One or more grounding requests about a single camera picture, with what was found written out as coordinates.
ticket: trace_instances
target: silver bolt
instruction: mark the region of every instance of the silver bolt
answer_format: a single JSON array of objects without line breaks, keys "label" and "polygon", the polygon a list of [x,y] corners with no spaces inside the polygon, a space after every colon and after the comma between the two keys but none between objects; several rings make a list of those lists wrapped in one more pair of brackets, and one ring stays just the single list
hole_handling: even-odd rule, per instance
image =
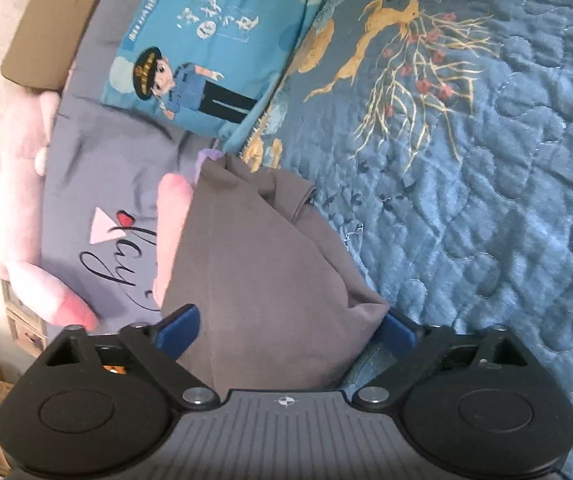
[{"label": "silver bolt", "polygon": [[358,398],[367,404],[381,404],[389,398],[389,392],[379,386],[368,386],[358,392]]},{"label": "silver bolt", "polygon": [[182,394],[182,399],[189,404],[201,406],[215,400],[215,392],[209,388],[189,388]]}]

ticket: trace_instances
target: gray cloth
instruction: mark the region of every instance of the gray cloth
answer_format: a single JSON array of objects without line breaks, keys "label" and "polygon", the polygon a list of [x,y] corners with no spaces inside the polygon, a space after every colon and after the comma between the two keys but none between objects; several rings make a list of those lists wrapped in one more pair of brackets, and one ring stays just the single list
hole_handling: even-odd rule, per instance
[{"label": "gray cloth", "polygon": [[333,386],[387,312],[308,203],[312,190],[230,155],[204,162],[162,313],[198,306],[180,363],[221,395]]},{"label": "gray cloth", "polygon": [[[48,154],[41,265],[95,310],[99,333],[160,319],[147,294],[156,273],[157,186],[169,172],[191,180],[197,153],[213,142],[169,121],[160,125],[100,104],[140,1],[100,1],[62,97]],[[134,217],[135,228],[147,232],[126,231],[122,238],[91,245],[96,208],[114,222],[123,210]],[[49,337],[59,330],[49,327]]]}]

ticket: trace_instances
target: pink triangle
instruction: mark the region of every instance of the pink triangle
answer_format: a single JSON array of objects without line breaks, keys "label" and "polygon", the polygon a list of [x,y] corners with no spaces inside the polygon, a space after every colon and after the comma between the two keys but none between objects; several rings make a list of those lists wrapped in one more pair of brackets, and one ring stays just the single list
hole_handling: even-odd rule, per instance
[{"label": "pink triangle", "polygon": [[122,238],[126,233],[122,229],[115,229],[119,227],[102,209],[95,208],[95,216],[93,217],[93,224],[90,227],[90,240],[89,243],[99,244]]}]

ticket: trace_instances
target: blue pillow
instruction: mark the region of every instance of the blue pillow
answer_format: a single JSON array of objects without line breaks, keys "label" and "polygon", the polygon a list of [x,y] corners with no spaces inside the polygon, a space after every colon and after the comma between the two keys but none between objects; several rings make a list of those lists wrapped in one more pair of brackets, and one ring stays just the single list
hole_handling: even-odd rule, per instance
[{"label": "blue pillow", "polygon": [[105,105],[166,118],[237,152],[324,0],[142,0]]}]

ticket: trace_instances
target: blue bedspread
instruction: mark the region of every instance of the blue bedspread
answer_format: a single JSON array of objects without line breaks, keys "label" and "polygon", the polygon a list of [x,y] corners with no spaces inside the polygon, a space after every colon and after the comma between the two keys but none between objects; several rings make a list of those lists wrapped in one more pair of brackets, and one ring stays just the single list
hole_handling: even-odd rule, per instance
[{"label": "blue bedspread", "polygon": [[392,304],[509,325],[573,400],[573,0],[328,0],[244,156],[312,181]]}]

